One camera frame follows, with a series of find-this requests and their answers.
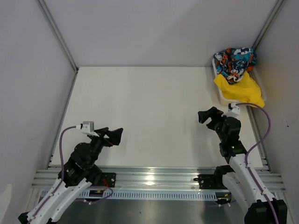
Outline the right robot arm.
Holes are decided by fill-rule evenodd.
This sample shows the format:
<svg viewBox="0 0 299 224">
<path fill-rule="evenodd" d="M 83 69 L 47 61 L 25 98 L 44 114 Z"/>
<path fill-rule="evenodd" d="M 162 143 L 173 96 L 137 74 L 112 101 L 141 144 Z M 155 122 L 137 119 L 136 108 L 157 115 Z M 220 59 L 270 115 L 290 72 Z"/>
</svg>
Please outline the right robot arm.
<svg viewBox="0 0 299 224">
<path fill-rule="evenodd" d="M 246 224 L 285 224 L 287 205 L 268 190 L 249 161 L 250 150 L 240 141 L 241 122 L 236 118 L 239 104 L 229 104 L 224 113 L 216 107 L 199 111 L 199 123 L 217 133 L 220 153 L 227 164 L 217 166 L 212 175 L 194 178 L 200 189 L 227 189 L 241 207 Z"/>
</svg>

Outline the yellow shorts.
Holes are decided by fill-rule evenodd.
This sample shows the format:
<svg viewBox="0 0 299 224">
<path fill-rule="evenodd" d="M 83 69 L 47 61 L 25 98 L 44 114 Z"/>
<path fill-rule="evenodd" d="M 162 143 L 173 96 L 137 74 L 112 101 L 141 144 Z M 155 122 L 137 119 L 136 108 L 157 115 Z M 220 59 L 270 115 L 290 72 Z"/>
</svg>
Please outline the yellow shorts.
<svg viewBox="0 0 299 224">
<path fill-rule="evenodd" d="M 222 74 L 217 75 L 214 83 L 222 90 L 225 98 L 235 99 L 240 103 L 253 103 L 260 107 L 265 106 L 261 97 L 261 90 L 257 83 L 249 76 L 246 71 L 240 82 L 229 84 Z"/>
</svg>

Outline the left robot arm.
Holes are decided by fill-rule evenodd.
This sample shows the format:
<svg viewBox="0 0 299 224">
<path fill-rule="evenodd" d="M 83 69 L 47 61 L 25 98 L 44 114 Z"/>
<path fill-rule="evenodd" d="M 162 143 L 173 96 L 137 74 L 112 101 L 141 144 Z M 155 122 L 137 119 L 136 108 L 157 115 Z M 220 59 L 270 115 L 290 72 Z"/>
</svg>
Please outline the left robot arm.
<svg viewBox="0 0 299 224">
<path fill-rule="evenodd" d="M 55 224 L 65 210 L 89 187 L 101 192 L 108 190 L 112 196 L 116 174 L 104 173 L 95 164 L 104 147 L 121 142 L 123 128 L 110 131 L 108 127 L 92 130 L 86 135 L 90 142 L 78 143 L 67 162 L 61 162 L 54 184 L 46 196 L 30 212 L 19 215 L 22 224 Z"/>
</svg>

